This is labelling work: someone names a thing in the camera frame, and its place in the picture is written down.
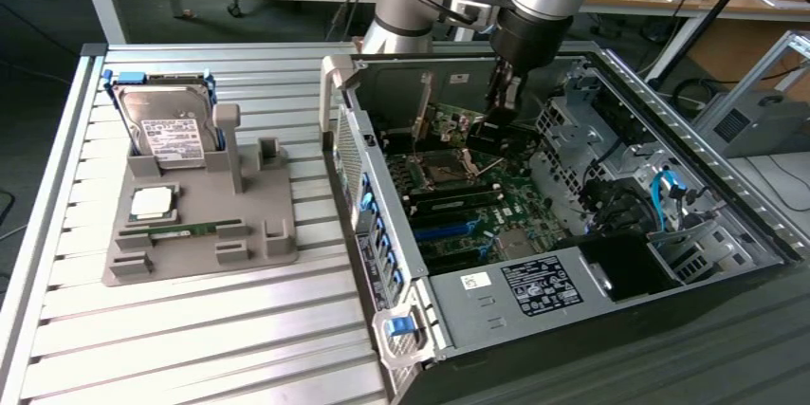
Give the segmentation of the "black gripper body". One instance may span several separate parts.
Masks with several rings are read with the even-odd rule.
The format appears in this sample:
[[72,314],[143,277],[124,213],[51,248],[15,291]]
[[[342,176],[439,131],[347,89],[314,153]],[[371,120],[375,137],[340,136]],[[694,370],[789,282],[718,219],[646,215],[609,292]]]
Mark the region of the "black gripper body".
[[490,45],[514,76],[547,66],[567,32],[567,18],[550,20],[518,9],[501,9]]

